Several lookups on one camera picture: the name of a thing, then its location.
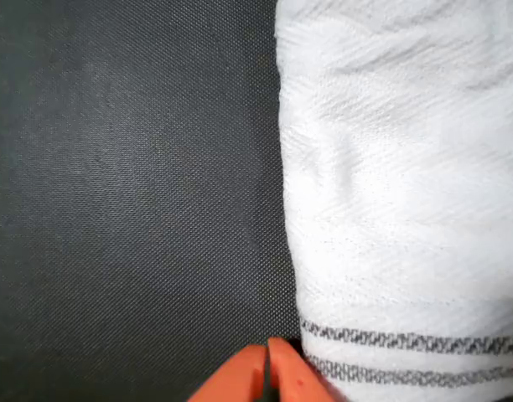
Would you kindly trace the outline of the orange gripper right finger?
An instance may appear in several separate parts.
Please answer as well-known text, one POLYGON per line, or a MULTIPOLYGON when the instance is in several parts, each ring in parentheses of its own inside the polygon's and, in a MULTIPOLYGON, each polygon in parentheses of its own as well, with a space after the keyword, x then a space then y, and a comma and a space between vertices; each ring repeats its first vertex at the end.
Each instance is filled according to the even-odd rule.
POLYGON ((281 402, 347 401, 285 339, 267 342, 269 378, 281 402))

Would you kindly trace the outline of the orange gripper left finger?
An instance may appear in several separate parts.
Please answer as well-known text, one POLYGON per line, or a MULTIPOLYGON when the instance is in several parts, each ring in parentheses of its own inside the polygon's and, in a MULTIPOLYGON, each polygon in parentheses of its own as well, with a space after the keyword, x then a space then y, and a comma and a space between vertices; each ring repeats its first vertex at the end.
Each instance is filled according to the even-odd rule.
POLYGON ((267 349, 249 345, 224 362, 189 402, 252 402, 263 396, 267 349))

